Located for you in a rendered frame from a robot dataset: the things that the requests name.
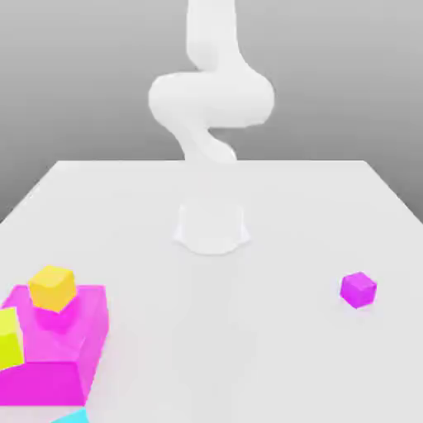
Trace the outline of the small purple cube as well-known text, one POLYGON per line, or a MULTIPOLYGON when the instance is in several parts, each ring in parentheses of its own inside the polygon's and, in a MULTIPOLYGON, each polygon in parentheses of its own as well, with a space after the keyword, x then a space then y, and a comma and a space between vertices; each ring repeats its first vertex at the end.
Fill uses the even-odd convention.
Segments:
POLYGON ((353 308, 358 309, 374 302, 377 286, 365 273, 352 273, 342 278, 340 296, 353 308))

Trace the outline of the small orange cube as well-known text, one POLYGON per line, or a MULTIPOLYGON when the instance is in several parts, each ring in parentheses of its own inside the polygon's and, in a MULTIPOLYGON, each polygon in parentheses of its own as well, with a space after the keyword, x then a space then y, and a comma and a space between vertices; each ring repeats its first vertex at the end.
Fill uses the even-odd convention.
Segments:
POLYGON ((76 297, 74 272, 58 266, 47 265, 28 283, 35 307, 61 312, 76 297))

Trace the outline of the small yellow-green cube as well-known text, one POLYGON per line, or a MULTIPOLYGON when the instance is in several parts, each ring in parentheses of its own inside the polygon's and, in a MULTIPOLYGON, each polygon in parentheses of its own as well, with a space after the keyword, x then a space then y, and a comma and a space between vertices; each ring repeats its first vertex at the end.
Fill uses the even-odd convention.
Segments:
POLYGON ((23 334, 15 307, 0 310, 0 371, 25 363, 23 334))

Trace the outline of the small cyan cube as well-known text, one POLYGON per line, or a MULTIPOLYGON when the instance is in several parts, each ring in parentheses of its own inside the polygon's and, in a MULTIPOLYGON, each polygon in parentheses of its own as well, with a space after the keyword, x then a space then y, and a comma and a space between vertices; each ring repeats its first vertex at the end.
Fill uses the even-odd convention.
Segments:
POLYGON ((86 409, 83 407, 77 411, 73 411, 66 416, 51 421, 51 423, 90 423, 86 409))

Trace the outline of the large pink box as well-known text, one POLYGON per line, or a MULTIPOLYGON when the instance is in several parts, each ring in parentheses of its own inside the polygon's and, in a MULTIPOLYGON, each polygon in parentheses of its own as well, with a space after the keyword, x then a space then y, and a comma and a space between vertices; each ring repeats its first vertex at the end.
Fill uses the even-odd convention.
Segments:
POLYGON ((0 406, 83 406, 109 330, 103 285, 78 285, 60 313, 33 306, 29 288, 16 285, 2 304, 14 307, 25 363, 0 370, 0 406))

